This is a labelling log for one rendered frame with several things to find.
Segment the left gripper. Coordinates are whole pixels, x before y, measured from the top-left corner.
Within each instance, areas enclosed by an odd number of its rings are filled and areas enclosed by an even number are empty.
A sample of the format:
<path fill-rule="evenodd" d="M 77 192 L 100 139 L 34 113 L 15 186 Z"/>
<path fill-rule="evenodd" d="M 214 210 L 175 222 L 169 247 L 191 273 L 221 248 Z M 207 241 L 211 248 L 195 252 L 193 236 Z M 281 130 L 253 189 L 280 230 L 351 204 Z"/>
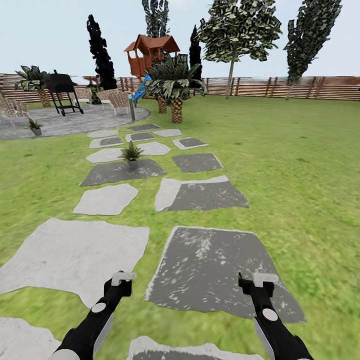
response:
<path fill-rule="evenodd" d="M 108 293 L 113 293 L 117 295 L 118 301 L 120 302 L 122 297 L 130 297 L 132 294 L 132 281 L 130 279 L 122 279 L 121 283 L 116 286 L 112 286 L 110 280 L 108 280 L 104 284 L 104 292 L 105 296 Z"/>

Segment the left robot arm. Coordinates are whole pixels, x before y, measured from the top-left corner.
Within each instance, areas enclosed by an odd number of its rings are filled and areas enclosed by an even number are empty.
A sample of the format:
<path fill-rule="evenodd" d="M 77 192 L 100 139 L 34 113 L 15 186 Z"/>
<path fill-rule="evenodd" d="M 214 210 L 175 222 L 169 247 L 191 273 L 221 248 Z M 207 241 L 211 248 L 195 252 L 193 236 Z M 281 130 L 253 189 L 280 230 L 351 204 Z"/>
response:
<path fill-rule="evenodd" d="M 103 297 L 90 308 L 90 315 L 66 334 L 47 360 L 93 360 L 113 326 L 117 305 L 122 297 L 131 296 L 131 280 L 136 276 L 134 272 L 114 272 L 104 284 Z"/>

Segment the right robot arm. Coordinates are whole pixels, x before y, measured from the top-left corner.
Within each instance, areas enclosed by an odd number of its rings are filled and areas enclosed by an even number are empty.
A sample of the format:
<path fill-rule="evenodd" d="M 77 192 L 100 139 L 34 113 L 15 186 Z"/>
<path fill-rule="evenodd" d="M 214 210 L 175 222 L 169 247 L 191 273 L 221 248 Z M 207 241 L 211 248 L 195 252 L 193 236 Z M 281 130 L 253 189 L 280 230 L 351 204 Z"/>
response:
<path fill-rule="evenodd" d="M 244 295 L 251 295 L 256 317 L 254 327 L 261 343 L 270 356 L 270 360 L 314 360 L 299 336 L 293 336 L 281 323 L 281 319 L 272 306 L 273 283 L 279 281 L 276 274 L 255 272 L 254 280 L 238 280 Z"/>

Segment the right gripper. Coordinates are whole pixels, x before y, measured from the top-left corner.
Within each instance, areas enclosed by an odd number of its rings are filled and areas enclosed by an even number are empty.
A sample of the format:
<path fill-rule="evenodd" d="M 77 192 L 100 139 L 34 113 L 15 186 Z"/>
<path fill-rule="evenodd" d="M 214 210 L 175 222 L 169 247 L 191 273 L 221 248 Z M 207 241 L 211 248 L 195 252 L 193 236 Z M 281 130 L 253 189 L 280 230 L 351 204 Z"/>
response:
<path fill-rule="evenodd" d="M 242 288 L 244 295 L 251 295 L 254 302 L 256 296 L 265 296 L 266 298 L 273 297 L 273 284 L 268 281 L 264 281 L 263 287 L 257 287 L 253 280 L 243 279 L 241 276 L 238 280 L 238 286 Z"/>

